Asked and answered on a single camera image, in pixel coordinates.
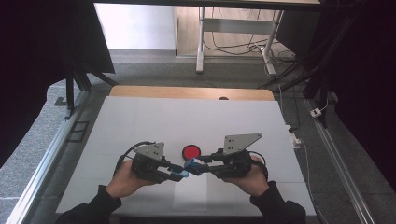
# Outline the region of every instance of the white table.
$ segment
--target white table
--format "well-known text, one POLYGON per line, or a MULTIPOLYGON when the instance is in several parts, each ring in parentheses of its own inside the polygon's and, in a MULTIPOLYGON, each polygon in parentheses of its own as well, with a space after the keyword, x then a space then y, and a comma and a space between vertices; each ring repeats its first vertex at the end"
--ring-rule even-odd
MULTIPOLYGON (((183 164, 181 150, 188 144, 203 155, 223 146, 224 136, 262 133, 249 150, 267 160, 269 179, 275 180, 285 200, 301 204, 309 216, 315 211, 275 101, 219 101, 108 96, 94 124, 78 166, 57 213, 89 202, 97 185, 106 185, 118 157, 141 141, 164 142, 166 159, 183 164)), ((122 199, 115 215, 134 217, 255 217, 260 211, 238 187, 212 174, 190 176, 178 183, 144 187, 122 199), (194 190, 191 194, 186 189, 194 190)))

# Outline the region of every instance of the white wall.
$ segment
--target white wall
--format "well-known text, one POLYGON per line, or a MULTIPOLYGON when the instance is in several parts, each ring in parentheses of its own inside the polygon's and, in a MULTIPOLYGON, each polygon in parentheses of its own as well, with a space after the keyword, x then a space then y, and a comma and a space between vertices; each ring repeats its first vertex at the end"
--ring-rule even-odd
POLYGON ((95 4, 109 49, 171 49, 177 46, 173 7, 95 4))

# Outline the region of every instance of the wooden table edge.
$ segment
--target wooden table edge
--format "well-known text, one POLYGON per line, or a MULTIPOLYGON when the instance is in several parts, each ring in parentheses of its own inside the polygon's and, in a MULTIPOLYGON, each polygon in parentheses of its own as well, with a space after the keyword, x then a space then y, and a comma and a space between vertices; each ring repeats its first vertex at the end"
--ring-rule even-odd
POLYGON ((275 100, 273 93, 268 90, 127 85, 114 86, 109 96, 213 100, 227 97, 229 100, 275 100))

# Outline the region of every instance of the table leg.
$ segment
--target table leg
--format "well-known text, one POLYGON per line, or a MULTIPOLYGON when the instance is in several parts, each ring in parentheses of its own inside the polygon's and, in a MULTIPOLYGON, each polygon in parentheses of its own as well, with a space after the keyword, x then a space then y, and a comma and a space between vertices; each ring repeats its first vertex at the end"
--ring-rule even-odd
POLYGON ((202 74, 204 72, 204 20, 205 8, 199 7, 199 44, 197 50, 197 67, 196 73, 202 74))
POLYGON ((272 62, 271 62, 270 50, 271 50, 272 43, 274 41, 274 37, 275 37, 275 34, 276 34, 277 26, 279 25, 282 13, 283 13, 283 10, 277 12, 277 15, 276 15, 276 18, 274 20, 271 33, 268 36, 267 44, 265 45, 265 48, 261 48, 262 57, 264 58, 265 66, 267 67, 268 75, 270 75, 270 76, 274 76, 276 74, 274 66, 272 65, 272 62))

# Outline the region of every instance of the red round object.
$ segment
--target red round object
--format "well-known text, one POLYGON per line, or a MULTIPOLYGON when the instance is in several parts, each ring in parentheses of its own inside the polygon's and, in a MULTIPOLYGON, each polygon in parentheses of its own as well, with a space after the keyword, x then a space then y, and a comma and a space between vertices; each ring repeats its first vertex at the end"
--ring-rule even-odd
POLYGON ((182 155, 184 160, 189 160, 194 157, 201 156, 201 149, 196 145, 188 145, 183 148, 182 155))

